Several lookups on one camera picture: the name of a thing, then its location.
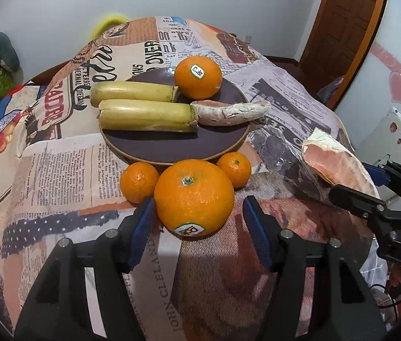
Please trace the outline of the dark purple plate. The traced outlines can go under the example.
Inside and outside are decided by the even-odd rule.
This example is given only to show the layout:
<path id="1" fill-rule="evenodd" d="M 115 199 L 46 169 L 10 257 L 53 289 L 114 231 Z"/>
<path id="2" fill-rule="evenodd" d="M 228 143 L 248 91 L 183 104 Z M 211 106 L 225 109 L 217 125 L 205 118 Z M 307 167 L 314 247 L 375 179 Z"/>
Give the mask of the dark purple plate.
<path id="1" fill-rule="evenodd" d="M 127 81 L 93 85 L 91 104 L 100 111 L 100 132 L 117 155 L 154 165 L 183 159 L 217 159 L 236 150 L 249 123 L 206 126 L 191 99 L 175 86 L 172 68 L 157 68 Z"/>

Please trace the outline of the banana piece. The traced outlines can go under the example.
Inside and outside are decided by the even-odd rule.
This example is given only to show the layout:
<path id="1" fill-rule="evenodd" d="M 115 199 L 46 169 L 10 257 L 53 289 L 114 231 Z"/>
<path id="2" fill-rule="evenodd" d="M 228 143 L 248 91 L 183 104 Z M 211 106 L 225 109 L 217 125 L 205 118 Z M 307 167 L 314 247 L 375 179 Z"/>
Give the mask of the banana piece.
<path id="1" fill-rule="evenodd" d="M 109 99 L 176 102 L 179 94 L 177 86 L 148 82 L 98 82 L 92 86 L 90 103 L 98 108 L 100 102 Z"/>
<path id="2" fill-rule="evenodd" d="M 102 129 L 119 131 L 197 132 L 197 114 L 191 105 L 130 99 L 99 104 Z"/>

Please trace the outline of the small mandarin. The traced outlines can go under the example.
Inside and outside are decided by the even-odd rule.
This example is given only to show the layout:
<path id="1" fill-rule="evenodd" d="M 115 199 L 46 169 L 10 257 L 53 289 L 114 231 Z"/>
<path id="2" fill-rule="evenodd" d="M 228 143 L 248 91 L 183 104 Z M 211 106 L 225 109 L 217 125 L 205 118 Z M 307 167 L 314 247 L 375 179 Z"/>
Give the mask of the small mandarin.
<path id="1" fill-rule="evenodd" d="M 223 154 L 217 166 L 227 174 L 235 189 L 245 187 L 251 177 L 251 164 L 247 156 L 240 152 Z"/>
<path id="2" fill-rule="evenodd" d="M 158 171 L 151 164 L 133 163 L 122 172 L 119 187 L 128 202 L 138 205 L 146 197 L 154 194 L 159 176 Z"/>

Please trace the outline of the large orange with sticker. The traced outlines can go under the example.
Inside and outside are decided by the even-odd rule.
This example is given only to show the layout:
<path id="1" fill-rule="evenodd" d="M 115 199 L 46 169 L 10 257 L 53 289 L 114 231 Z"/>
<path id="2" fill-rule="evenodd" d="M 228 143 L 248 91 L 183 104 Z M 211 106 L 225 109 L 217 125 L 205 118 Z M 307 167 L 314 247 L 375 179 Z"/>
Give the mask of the large orange with sticker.
<path id="1" fill-rule="evenodd" d="M 174 83 L 192 100 L 210 99 L 221 89 L 222 72 L 219 65 L 205 56 L 182 60 L 174 71 Z"/>

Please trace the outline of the pomelo wedge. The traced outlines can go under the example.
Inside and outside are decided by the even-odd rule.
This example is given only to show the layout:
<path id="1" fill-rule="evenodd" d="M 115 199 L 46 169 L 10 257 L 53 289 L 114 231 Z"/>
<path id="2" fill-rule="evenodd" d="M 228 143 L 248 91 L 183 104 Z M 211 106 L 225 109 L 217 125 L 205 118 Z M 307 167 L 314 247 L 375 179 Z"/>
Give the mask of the pomelo wedge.
<path id="1" fill-rule="evenodd" d="M 330 134 L 315 128 L 302 143 L 301 154 L 305 163 L 330 185 L 343 185 L 380 198 L 363 163 Z"/>
<path id="2" fill-rule="evenodd" d="M 236 126 L 265 116 L 272 105 L 266 100 L 227 104 L 212 100 L 191 102 L 197 120 L 204 126 Z"/>

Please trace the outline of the white sliding wardrobe door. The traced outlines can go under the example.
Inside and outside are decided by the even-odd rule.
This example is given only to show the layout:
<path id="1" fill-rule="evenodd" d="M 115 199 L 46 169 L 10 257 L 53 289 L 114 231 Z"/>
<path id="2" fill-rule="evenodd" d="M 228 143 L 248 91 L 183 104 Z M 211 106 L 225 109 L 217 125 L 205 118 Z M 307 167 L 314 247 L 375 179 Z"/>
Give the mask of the white sliding wardrobe door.
<path id="1" fill-rule="evenodd" d="M 393 108 L 401 113 L 401 0 L 387 0 L 373 44 L 336 115 L 358 147 Z"/>

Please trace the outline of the pomelo wedge front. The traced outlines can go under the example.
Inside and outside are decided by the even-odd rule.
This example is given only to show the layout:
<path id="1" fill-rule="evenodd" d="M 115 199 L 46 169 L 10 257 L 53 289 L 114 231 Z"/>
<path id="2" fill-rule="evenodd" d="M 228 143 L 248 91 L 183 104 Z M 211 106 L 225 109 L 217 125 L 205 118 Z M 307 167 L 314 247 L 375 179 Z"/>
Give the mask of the pomelo wedge front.
<path id="1" fill-rule="evenodd" d="M 380 198 L 363 163 L 330 134 L 315 128 L 302 143 L 301 154 L 305 163 L 330 185 L 343 185 Z"/>

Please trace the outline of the brown wooden door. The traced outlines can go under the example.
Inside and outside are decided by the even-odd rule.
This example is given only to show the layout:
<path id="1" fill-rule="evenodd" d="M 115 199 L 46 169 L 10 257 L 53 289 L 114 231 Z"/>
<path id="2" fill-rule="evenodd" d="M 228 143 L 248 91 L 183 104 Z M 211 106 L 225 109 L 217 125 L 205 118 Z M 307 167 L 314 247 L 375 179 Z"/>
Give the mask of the brown wooden door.
<path id="1" fill-rule="evenodd" d="M 321 0 L 300 65 L 312 95 L 341 82 L 324 103 L 335 109 L 376 35 L 386 0 Z"/>

